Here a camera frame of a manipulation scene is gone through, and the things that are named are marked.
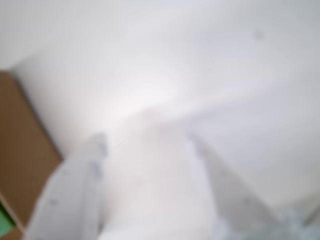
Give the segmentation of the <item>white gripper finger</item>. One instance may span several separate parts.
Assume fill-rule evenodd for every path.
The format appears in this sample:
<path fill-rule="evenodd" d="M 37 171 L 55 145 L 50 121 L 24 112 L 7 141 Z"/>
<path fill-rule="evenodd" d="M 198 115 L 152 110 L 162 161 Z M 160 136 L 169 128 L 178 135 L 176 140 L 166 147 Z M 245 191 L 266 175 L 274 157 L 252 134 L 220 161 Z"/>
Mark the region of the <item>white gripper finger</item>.
<path fill-rule="evenodd" d="M 25 240 L 96 240 L 104 218 L 107 136 L 92 136 L 48 178 L 24 232 Z"/>
<path fill-rule="evenodd" d="M 215 240 L 262 239 L 279 216 L 200 136 L 189 136 L 199 184 L 209 204 Z"/>

